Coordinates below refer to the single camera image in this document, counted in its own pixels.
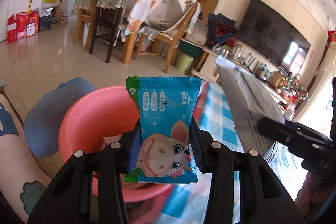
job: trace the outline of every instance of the green trash can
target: green trash can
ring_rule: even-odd
[[[175,67],[181,72],[189,72],[195,58],[191,55],[181,52]]]

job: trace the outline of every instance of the television screen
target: television screen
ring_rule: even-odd
[[[261,0],[251,0],[236,37],[285,72],[298,73],[310,44],[283,16]]]

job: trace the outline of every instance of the newspaper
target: newspaper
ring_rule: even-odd
[[[277,103],[262,83],[241,66],[222,56],[217,57],[216,65],[244,151],[255,149],[266,162],[272,162],[283,146],[260,135],[257,123],[263,117],[285,123]]]

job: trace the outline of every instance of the chair seat cushion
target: chair seat cushion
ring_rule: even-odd
[[[72,105],[96,88],[86,80],[75,78],[48,92],[29,111],[24,121],[27,144],[38,157],[56,153],[62,120]]]

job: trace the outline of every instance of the snack packet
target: snack packet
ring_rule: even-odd
[[[140,112],[142,147],[137,168],[125,181],[197,182],[189,128],[200,86],[201,79],[190,77],[127,78],[126,89]]]

